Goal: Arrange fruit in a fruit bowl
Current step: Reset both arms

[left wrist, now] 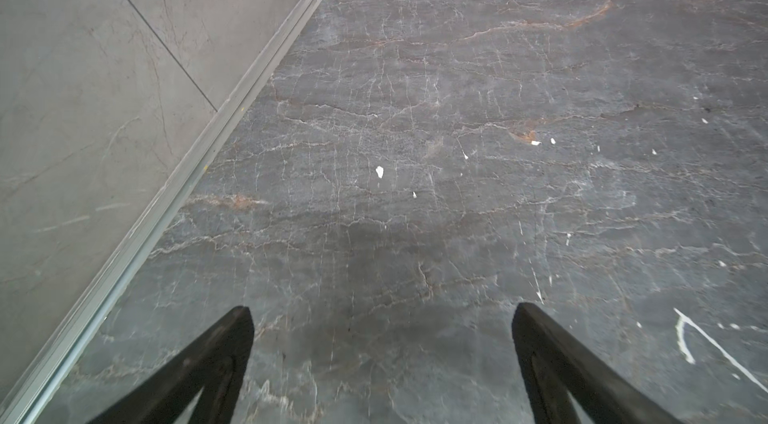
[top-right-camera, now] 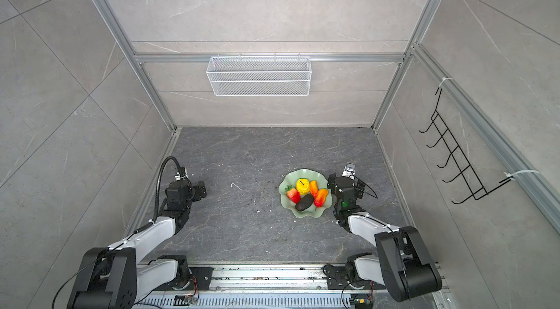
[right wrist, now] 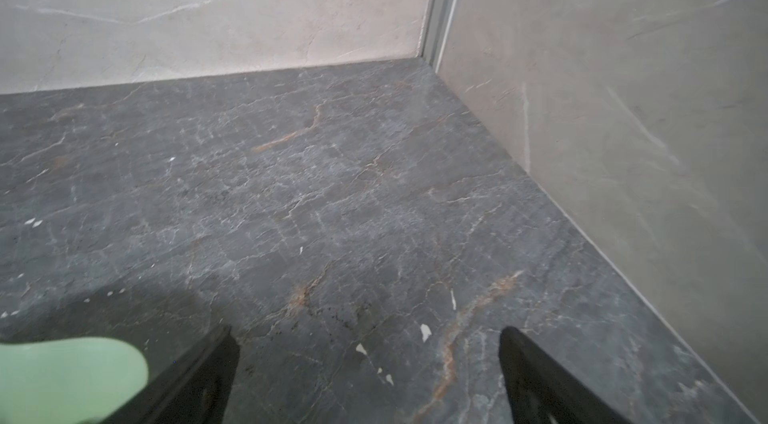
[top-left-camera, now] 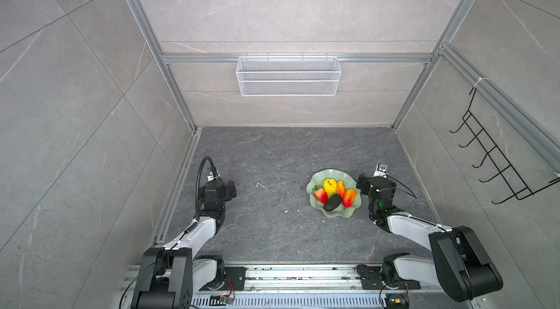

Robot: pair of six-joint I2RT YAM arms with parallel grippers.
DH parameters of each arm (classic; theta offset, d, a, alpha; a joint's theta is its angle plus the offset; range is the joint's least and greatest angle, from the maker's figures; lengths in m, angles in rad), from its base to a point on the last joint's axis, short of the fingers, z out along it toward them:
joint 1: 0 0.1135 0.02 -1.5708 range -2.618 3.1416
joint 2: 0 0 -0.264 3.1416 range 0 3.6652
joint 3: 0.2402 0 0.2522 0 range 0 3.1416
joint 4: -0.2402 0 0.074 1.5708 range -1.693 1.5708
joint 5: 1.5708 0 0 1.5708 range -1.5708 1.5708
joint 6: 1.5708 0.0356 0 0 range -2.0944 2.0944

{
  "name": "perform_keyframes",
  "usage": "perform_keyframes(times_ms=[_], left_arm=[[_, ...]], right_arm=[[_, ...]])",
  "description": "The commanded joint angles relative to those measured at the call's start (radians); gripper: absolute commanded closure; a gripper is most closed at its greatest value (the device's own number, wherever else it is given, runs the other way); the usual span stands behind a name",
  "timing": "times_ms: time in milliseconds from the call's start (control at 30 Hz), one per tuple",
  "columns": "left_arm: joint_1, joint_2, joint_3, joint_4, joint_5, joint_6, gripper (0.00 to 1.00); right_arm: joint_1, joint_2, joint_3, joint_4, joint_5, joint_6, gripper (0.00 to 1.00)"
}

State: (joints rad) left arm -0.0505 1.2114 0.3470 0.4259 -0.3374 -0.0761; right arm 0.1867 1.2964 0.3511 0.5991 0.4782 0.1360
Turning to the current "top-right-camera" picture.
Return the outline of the yellow lemon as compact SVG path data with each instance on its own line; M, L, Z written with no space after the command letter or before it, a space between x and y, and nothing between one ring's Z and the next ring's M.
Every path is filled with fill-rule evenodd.
M301 196L307 195L310 192L310 182L308 179L299 179L296 182L296 190Z

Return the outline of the red orange mango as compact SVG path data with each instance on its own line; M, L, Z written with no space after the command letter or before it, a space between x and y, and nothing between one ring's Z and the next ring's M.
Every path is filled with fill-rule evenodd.
M328 189L319 189L314 195L314 205L317 208L323 207L328 195L329 195Z
M316 180L313 180L309 184L309 191L313 198L316 198L317 193L319 192L318 184Z

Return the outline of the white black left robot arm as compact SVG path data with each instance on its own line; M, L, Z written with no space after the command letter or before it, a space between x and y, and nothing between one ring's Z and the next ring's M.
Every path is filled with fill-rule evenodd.
M92 248L83 257L67 308L132 308L162 285L183 290L194 282L185 256L160 256L142 261L189 220L192 204L207 196L204 182L181 179L166 188L164 207L156 220L105 248Z

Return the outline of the dark avocado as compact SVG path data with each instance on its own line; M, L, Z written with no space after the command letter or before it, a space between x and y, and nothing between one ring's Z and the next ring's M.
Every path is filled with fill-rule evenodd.
M295 205L296 211L306 211L314 205L314 197L311 193L304 195Z

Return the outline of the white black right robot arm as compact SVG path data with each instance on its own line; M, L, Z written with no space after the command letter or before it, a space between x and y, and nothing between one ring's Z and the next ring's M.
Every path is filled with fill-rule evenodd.
M398 303L440 291L441 275L420 232L413 226L382 222L360 207L358 200L366 187L352 174L333 173L328 178L328 189L335 195L337 224L366 240L377 252L349 257L345 265L347 282L352 286L380 284Z

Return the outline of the red strawberry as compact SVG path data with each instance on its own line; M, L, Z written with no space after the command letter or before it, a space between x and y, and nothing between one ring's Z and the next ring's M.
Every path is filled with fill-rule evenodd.
M285 190L286 196L289 198L291 202L297 204L300 202L301 195L300 192L295 187L288 186Z

